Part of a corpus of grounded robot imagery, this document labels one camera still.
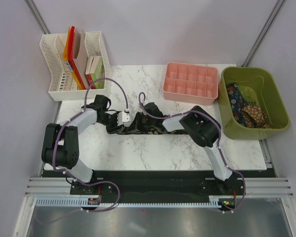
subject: pink tray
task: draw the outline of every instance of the pink tray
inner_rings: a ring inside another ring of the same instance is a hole
[[[163,97],[193,104],[213,104],[218,97],[218,69],[169,63],[163,84]]]

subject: white basket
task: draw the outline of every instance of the white basket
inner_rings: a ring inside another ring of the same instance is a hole
[[[43,35],[40,40],[39,46],[51,73],[48,93],[55,101],[84,100],[86,90],[78,90],[77,84],[63,60],[66,40],[67,34]],[[102,56],[105,77],[110,78],[111,66],[102,33],[86,32],[84,43],[88,56]],[[88,99],[94,99],[97,94],[109,97],[110,92],[111,82],[106,80],[104,89],[89,90]]]

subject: olive green plastic bin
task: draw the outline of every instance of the olive green plastic bin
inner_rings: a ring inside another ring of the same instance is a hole
[[[237,83],[240,92],[249,104],[257,104],[265,112],[270,129],[248,128],[233,117],[226,85]],[[261,68],[228,67],[222,72],[219,84],[218,104],[224,134],[230,139],[265,139],[276,132],[286,130],[290,118],[272,75]]]

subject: folded cloth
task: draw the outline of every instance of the folded cloth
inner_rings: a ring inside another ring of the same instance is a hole
[[[246,121],[244,120],[243,115],[241,113],[241,109],[247,106],[248,102],[243,98],[240,90],[238,89],[237,83],[226,85],[226,89],[227,89],[233,117],[242,126],[247,127]]]
[[[241,114],[247,127],[254,128],[271,128],[266,123],[266,114],[259,105],[247,105],[241,109]]]

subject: white marble tabletop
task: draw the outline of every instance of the white marble tabletop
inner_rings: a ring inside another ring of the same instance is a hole
[[[208,65],[222,70],[235,64]],[[194,104],[169,101],[163,98],[166,65],[113,66],[112,79],[124,88],[133,118],[141,111],[138,94],[146,94],[146,103],[154,102],[163,114],[190,110]],[[120,89],[112,83],[111,109],[124,110],[125,101]],[[79,112],[83,101],[64,101],[58,122]],[[201,107],[220,124],[217,102]],[[259,141],[231,140],[222,133],[222,147],[230,165],[238,170],[265,170]],[[95,170],[211,170],[211,163],[203,148],[188,135],[109,135],[101,124],[89,126],[79,135],[80,159]]]

